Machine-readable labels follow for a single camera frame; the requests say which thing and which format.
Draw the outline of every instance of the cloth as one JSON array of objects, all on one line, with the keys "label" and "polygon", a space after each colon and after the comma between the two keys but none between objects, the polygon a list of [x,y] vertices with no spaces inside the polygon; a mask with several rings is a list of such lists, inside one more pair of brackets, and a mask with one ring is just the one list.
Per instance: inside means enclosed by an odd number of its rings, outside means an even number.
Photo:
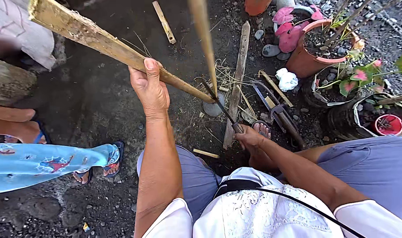
[{"label": "cloth", "polygon": [[[350,226],[365,237],[402,238],[402,220],[373,200],[342,205],[335,215],[309,192],[280,183],[276,178],[254,170],[239,168],[228,179],[248,179],[263,188],[298,198]],[[181,199],[175,199],[161,214],[144,238],[151,237],[353,237],[335,223],[303,205],[282,196],[256,190],[228,192],[215,198],[201,217],[190,226],[189,209]]]},{"label": "cloth", "polygon": [[51,55],[54,49],[52,32],[28,20],[28,0],[0,0],[0,34],[17,37],[22,51],[47,69],[56,59]]},{"label": "cloth", "polygon": [[318,165],[402,219],[402,137],[338,143]]},{"label": "cloth", "polygon": [[[217,182],[214,173],[202,160],[182,146],[176,145],[179,161],[182,167],[183,198],[188,204],[193,222],[200,216],[204,208],[211,202],[217,191]],[[144,151],[139,155],[137,162],[138,176],[141,171]],[[222,178],[217,176],[218,183]]]},{"label": "cloth", "polygon": [[0,143],[0,193],[29,187],[73,171],[117,162],[119,149],[104,144],[93,149],[27,143]]}]

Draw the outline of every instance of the black strap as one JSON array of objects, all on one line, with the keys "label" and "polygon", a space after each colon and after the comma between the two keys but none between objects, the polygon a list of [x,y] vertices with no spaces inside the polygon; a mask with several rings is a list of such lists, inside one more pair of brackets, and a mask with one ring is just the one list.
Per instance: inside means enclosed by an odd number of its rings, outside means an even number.
[{"label": "black strap", "polygon": [[274,193],[280,196],[283,196],[285,198],[291,199],[297,203],[300,203],[308,208],[310,208],[311,210],[315,211],[316,213],[324,216],[325,218],[331,220],[333,223],[339,225],[340,227],[344,228],[345,230],[349,231],[351,234],[359,237],[359,238],[365,238],[363,235],[360,235],[358,232],[356,232],[355,230],[347,227],[346,225],[342,224],[340,221],[332,218],[331,216],[327,215],[326,213],[320,211],[319,209],[301,201],[298,200],[292,196],[289,196],[287,194],[281,193],[281,192],[276,192],[276,191],[272,191],[272,190],[268,190],[268,189],[263,189],[261,188],[262,186],[254,181],[251,180],[244,180],[244,179],[230,179],[230,180],[226,180],[224,182],[222,182],[220,184],[219,189],[217,190],[214,198],[219,197],[220,195],[223,195],[227,192],[234,192],[234,191],[240,191],[240,190],[258,190],[258,191],[263,191],[263,192],[269,192],[269,193]]}]

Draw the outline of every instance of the terracotta pot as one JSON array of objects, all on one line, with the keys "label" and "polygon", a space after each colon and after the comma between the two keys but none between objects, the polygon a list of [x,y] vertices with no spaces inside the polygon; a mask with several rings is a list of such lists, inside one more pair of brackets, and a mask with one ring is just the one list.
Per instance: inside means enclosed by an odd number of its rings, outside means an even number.
[{"label": "terracotta pot", "polygon": [[[326,59],[322,57],[317,57],[307,52],[307,50],[304,48],[305,33],[317,27],[325,27],[330,23],[330,19],[323,19],[310,23],[306,27],[304,27],[303,34],[298,40],[297,48],[286,63],[286,68],[288,69],[288,71],[296,74],[298,78],[306,78],[314,75],[315,73],[319,72],[329,65],[332,65],[334,63],[341,63],[346,60],[345,57],[337,59]],[[364,41],[361,40],[355,33],[353,33],[353,36],[354,37],[351,39],[353,44],[352,49],[363,49]]]}]

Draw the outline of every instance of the shirt sleeve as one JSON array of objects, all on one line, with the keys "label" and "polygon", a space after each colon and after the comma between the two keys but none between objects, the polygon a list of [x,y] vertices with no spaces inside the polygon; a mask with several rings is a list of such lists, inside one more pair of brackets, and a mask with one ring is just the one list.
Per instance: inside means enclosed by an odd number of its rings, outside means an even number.
[{"label": "shirt sleeve", "polygon": [[[365,237],[402,238],[402,220],[373,200],[349,203],[336,208],[338,221]],[[356,238],[342,228],[346,238]]]},{"label": "shirt sleeve", "polygon": [[154,237],[192,237],[192,216],[185,200],[174,199],[142,236],[142,238]]}]

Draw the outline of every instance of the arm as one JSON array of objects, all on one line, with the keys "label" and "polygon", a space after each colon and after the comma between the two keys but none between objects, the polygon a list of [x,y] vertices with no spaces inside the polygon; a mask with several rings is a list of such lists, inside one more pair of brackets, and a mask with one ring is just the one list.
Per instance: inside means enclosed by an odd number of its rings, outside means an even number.
[{"label": "arm", "polygon": [[342,204],[368,199],[315,163],[283,149],[275,142],[255,132],[251,127],[245,125],[242,127],[244,133],[236,134],[235,138],[237,140],[245,144],[245,146],[262,149],[276,163],[292,186],[312,193],[332,211]]},{"label": "arm", "polygon": [[146,143],[139,176],[135,237],[140,238],[175,199],[183,198],[182,170],[168,117],[166,85],[160,82],[159,66],[146,58],[147,75],[129,68],[132,87],[146,116]]}]

